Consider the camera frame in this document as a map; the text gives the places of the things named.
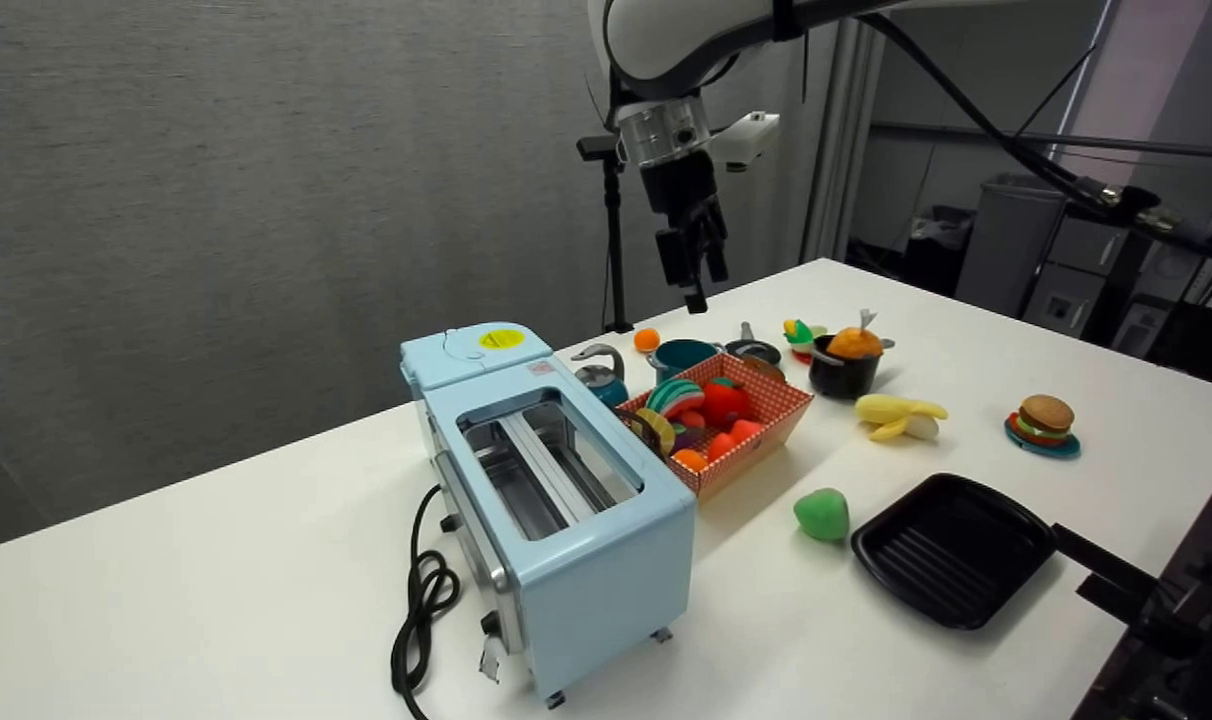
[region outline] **white table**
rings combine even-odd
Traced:
[[[779,340],[803,314],[894,337],[887,391],[953,407],[941,443],[877,447],[816,399],[788,447],[700,507],[691,608],[569,691],[565,714],[1066,714],[1121,623],[1053,560],[984,631],[887,598],[849,552],[795,530],[792,500],[841,487],[857,518],[928,471],[976,474],[1045,518],[1159,573],[1212,493],[1212,384],[1049,337],[843,264],[803,264],[668,311],[663,337]],[[1082,454],[1036,459],[999,420],[1027,391],[1079,412]],[[0,714],[403,714],[389,644],[407,518],[437,484],[412,407],[182,481],[0,548]],[[429,523],[429,545],[456,545]],[[475,591],[437,623],[430,714],[544,714],[520,673],[486,685]]]

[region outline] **green toy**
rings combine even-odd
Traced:
[[[803,535],[818,545],[843,545],[849,540],[849,500],[837,487],[818,487],[795,500],[795,518]]]

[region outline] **toaster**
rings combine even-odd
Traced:
[[[522,322],[399,345],[475,588],[485,644],[555,708],[689,608],[691,493]]]

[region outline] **cup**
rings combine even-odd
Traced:
[[[841,358],[841,356],[828,353],[832,340],[837,337],[816,337],[810,340],[806,384],[818,396],[857,399],[857,396],[863,396],[873,386],[878,356]]]
[[[663,384],[663,380],[672,380],[672,375],[679,375],[691,364],[711,358],[711,356],[715,356],[715,345],[704,345],[704,340],[663,340],[651,353],[655,384]]]

